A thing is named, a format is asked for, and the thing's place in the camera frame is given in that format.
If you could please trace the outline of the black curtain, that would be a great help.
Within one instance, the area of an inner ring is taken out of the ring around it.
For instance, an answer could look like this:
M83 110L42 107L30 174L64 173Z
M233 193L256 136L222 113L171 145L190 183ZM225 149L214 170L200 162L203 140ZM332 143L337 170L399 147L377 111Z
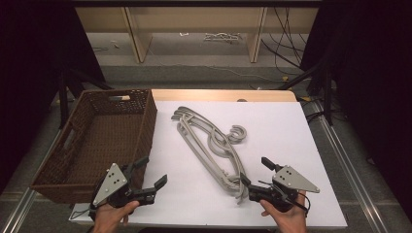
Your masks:
M412 222L412 0L321 0L301 68L328 48L341 106Z
M75 8L0 0L0 193L39 130L62 75L105 80Z

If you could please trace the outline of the person's right hand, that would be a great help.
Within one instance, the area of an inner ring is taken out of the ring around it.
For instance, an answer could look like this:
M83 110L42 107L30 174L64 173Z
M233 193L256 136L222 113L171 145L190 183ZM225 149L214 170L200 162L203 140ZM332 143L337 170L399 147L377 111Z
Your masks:
M293 206L289 211L282 213L266 200L260 200L263 207L262 216L271 216L281 233L307 233L305 211Z

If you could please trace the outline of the white table mat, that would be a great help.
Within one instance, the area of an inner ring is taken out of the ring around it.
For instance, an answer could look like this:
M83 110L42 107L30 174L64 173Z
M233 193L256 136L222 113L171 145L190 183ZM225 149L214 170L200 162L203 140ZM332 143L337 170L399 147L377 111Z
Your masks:
M144 185L160 177L168 182L149 206L130 216L134 226L266 229L274 220L261 216L262 207L250 200L238 201L226 192L194 155L177 130L174 112L179 101L159 101L154 141ZM339 229L347 225L323 161L297 102L188 101L186 107L200 113L228 132L241 125L247 137L235 149L255 185L269 182L272 171L261 164L263 157L290 165L312 182L318 192L309 194L309 227Z

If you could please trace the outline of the white plastic parts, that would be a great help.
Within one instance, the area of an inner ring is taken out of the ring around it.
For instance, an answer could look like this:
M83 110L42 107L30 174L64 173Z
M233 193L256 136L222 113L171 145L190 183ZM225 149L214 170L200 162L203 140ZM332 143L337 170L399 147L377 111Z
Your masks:
M237 43L242 40L239 33L206 33L204 41Z

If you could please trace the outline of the brown wicker basket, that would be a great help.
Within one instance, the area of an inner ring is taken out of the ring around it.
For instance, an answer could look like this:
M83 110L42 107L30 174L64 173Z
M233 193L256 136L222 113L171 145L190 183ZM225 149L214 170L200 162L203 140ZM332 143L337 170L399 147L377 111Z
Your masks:
M150 154L156 113L149 89L83 92L31 188L55 203L90 201L112 164Z

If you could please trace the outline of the person's left hand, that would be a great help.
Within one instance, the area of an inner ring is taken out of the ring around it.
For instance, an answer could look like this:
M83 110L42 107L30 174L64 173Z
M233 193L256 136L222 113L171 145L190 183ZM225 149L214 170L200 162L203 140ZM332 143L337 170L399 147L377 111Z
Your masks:
M121 208L109 204L101 206L97 210L92 233L117 233L121 225L128 224L129 214L139 206L138 201L129 202Z

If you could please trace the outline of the light wooden furniture frame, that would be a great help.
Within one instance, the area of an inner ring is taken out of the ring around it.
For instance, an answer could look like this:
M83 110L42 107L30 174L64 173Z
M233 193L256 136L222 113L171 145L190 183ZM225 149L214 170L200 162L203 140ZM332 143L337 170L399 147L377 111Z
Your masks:
M292 7L78 7L89 33L126 33L135 60L145 61L154 33L244 33L252 63L258 61L261 35L308 34L318 10Z

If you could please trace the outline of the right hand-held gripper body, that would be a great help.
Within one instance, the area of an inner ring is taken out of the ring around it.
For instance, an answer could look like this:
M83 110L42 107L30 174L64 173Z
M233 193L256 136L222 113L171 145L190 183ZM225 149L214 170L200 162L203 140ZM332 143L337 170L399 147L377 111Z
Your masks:
M270 183L265 183L264 186L251 183L247 189L251 201L266 200L282 213L289 211L293 206L297 206L305 213L308 213L310 207L305 207L297 202L299 191L320 192L313 183L289 165L282 166L279 172L274 171Z

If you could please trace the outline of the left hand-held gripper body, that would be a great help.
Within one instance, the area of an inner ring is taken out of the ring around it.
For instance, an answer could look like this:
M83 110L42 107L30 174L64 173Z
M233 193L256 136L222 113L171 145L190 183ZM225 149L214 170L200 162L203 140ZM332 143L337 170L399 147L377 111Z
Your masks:
M138 165L119 166L113 163L101 183L98 185L90 202L90 212L95 214L100 206L109 204L114 208L124 207L132 201L141 206L155 202L155 188L138 189L132 186L133 172Z

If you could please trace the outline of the black metal stand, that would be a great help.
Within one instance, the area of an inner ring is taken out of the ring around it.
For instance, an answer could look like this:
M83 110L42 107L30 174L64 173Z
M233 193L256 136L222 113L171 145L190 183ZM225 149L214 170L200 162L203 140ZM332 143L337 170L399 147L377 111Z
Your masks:
M69 118L69 101L67 97L67 91L70 91L75 98L79 98L82 92L86 89L84 87L84 83L91 83L92 85L103 90L111 89L111 87L105 84L104 81L99 81L80 70L72 68L63 70L60 74L60 77L58 78L60 129L64 127Z
M293 87L298 83L301 83L306 78L311 77L312 80L307 87L307 92L310 95L317 95L320 91L323 92L323 115L326 119L326 122L329 125L333 125L331 119L331 73L328 70L332 54L333 44L329 44L326 47L324 55L321 57L320 61L316 65L314 65L307 71L304 71L301 75L298 75L291 81L282 84L280 87L277 87L277 90L287 90L290 87Z

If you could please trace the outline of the silver metal floor rail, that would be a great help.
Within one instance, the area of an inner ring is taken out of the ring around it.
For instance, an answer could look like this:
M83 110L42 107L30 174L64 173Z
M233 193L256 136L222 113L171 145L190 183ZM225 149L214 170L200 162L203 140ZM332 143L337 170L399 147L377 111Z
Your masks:
M314 101L313 109L320 114L321 126L326 133L326 136L333 148L334 154L350 184L352 191L354 192L358 203L374 233L389 233L388 227L383 220L381 213L369 193L367 192L361 177L354 167L348 153L343 147L335 129L329 125L326 120L326 110L321 105L319 100Z
M49 158L52 152L52 148L56 143L57 139L60 137L61 131L57 130L54 134L52 141L50 142L47 151L42 155L40 163L32 176L34 179L37 175L40 174L42 166L46 163L46 160ZM39 200L40 202L48 202L48 199L42 194L38 193L30 186L28 186L17 199L17 204L9 214L6 222L3 227L0 229L0 233L18 233L21 226L24 224L24 221L29 214L33 204Z

